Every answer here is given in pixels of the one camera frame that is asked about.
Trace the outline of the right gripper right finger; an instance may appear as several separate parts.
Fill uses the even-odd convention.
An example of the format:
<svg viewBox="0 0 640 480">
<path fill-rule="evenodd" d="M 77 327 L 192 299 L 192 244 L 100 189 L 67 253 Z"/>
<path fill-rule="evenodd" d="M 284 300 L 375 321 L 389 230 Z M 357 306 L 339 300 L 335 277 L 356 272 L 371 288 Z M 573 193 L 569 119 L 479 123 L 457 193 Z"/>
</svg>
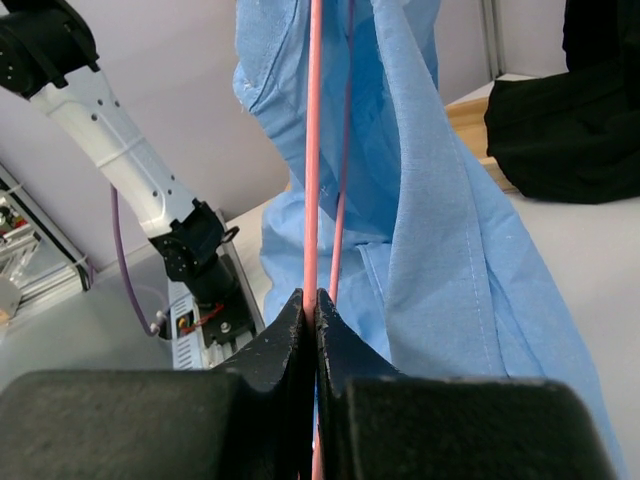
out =
<svg viewBox="0 0 640 480">
<path fill-rule="evenodd" d="M 319 438 L 328 479 L 612 479 L 583 402 L 540 379 L 399 372 L 316 303 Z"/>
</svg>

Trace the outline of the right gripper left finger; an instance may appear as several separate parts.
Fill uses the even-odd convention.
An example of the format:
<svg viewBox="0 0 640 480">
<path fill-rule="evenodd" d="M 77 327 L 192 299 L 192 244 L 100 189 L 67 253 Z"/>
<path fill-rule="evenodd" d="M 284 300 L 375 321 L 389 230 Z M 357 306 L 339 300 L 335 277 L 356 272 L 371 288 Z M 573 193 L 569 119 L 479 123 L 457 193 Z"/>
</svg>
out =
<svg viewBox="0 0 640 480">
<path fill-rule="evenodd" d="M 1 395 L 5 479 L 307 479 L 312 342 L 295 290 L 211 370 L 25 374 Z"/>
</svg>

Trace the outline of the light blue shirt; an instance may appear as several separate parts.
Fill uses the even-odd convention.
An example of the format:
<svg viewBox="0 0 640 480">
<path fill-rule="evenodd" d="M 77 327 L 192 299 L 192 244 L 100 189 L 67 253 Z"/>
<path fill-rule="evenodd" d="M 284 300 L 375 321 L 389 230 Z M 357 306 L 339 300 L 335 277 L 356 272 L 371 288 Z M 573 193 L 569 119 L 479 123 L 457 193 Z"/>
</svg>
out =
<svg viewBox="0 0 640 480">
<path fill-rule="evenodd" d="M 453 131 L 438 92 L 436 1 L 322 11 L 318 278 L 346 200 L 338 309 L 403 373 L 546 379 L 622 451 L 591 355 L 510 201 Z"/>
</svg>

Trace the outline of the pink wire hanger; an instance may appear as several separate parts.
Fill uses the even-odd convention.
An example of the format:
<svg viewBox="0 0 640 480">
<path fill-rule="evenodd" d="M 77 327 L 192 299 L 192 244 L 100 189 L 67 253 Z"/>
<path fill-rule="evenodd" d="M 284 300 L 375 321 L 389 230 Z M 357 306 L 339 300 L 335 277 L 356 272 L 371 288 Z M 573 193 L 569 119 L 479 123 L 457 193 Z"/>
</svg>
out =
<svg viewBox="0 0 640 480">
<path fill-rule="evenodd" d="M 319 158 L 321 133 L 321 73 L 322 73 L 322 28 L 323 2 L 310 2 L 310 37 L 308 56 L 306 150 L 305 150 L 305 222 L 304 222 L 304 268 L 303 311 L 311 333 L 315 331 L 314 314 L 317 303 L 318 265 L 318 208 L 320 193 Z M 352 71 L 347 71 L 343 109 L 342 167 L 340 190 L 337 199 L 334 243 L 331 260 L 329 296 L 338 297 L 341 255 L 346 205 L 348 160 L 350 148 L 349 118 L 351 113 Z"/>
</svg>

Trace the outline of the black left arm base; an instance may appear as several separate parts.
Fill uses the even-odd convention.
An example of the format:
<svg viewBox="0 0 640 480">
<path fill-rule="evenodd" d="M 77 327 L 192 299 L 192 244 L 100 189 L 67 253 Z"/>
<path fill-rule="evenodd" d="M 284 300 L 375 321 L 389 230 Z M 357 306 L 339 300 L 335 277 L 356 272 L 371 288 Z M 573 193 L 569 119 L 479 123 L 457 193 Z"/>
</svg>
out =
<svg viewBox="0 0 640 480">
<path fill-rule="evenodd" d="M 176 370 L 211 369 L 232 357 L 265 328 L 238 256 L 230 251 L 221 260 L 236 275 L 238 289 L 212 310 L 199 308 L 183 284 L 168 283 L 166 332 Z"/>
</svg>

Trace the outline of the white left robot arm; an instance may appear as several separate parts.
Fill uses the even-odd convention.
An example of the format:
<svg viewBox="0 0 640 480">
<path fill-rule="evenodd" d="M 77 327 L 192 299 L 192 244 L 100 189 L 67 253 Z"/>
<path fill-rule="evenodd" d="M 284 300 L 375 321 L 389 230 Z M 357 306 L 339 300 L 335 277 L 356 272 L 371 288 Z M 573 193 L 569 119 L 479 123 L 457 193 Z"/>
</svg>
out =
<svg viewBox="0 0 640 480">
<path fill-rule="evenodd" d="M 238 282 L 219 258 L 218 215 L 184 186 L 127 114 L 101 70 L 91 29 L 66 1 L 6 1 L 1 85 L 59 125 L 133 210 L 167 276 L 211 307 Z"/>
</svg>

